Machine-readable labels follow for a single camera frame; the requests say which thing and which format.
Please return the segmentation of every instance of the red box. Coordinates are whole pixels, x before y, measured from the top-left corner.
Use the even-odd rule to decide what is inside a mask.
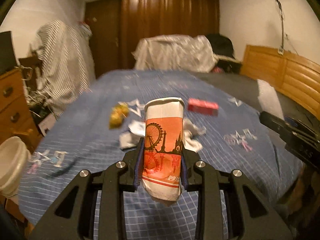
[[[214,102],[208,102],[195,98],[189,98],[188,111],[201,114],[218,115],[219,105]]]

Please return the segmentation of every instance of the striped fabric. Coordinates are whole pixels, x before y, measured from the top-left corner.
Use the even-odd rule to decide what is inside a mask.
[[[79,26],[70,27],[57,20],[38,30],[43,61],[40,93],[47,93],[47,103],[56,115],[95,80],[94,62],[89,44]]]
[[[36,171],[24,173],[19,188],[19,208],[36,224],[49,205],[82,169],[98,172],[122,160],[119,135],[128,131],[132,120],[143,118],[130,113],[119,129],[108,127],[112,107],[118,101],[136,98],[145,104],[155,98],[199,98],[219,105],[218,116],[187,111],[184,116],[206,134],[196,139],[203,145],[200,158],[214,168],[231,172],[240,169],[258,189],[275,203],[300,173],[301,161],[283,145],[273,145],[257,111],[246,104],[236,105],[230,95],[179,71],[112,71],[103,75],[72,103],[39,145],[42,161]],[[63,154],[61,166],[56,159]],[[99,194],[95,212],[94,236],[98,236]],[[227,216],[221,194],[224,235]],[[166,207],[154,202],[140,186],[135,193],[124,193],[124,213],[128,239],[192,240],[195,236],[197,192],[184,191],[176,204]]]

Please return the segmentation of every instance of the striped cloth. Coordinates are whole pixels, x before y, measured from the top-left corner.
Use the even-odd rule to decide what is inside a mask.
[[[95,80],[89,43],[78,25],[70,27],[59,20],[42,26],[37,35],[38,57],[43,61],[38,90],[50,96],[47,103],[61,115]]]

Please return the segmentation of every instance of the drawer knob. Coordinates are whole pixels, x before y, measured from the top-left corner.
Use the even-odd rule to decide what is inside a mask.
[[[15,123],[15,122],[17,122],[19,120],[19,118],[20,118],[20,114],[17,112],[17,113],[15,113],[14,115],[12,115],[10,117],[10,121]]]
[[[3,96],[5,98],[9,97],[13,92],[13,87],[8,87],[5,90],[3,90]]]

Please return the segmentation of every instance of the cup rim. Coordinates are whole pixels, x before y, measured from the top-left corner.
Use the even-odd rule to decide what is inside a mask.
[[[168,97],[168,98],[157,98],[154,100],[149,101],[148,103],[146,103],[146,105],[144,106],[144,112],[147,112],[147,109],[149,106],[151,105],[156,105],[158,103],[169,103],[169,102],[180,102],[184,108],[184,101],[182,100],[182,98],[176,98],[176,97]]]

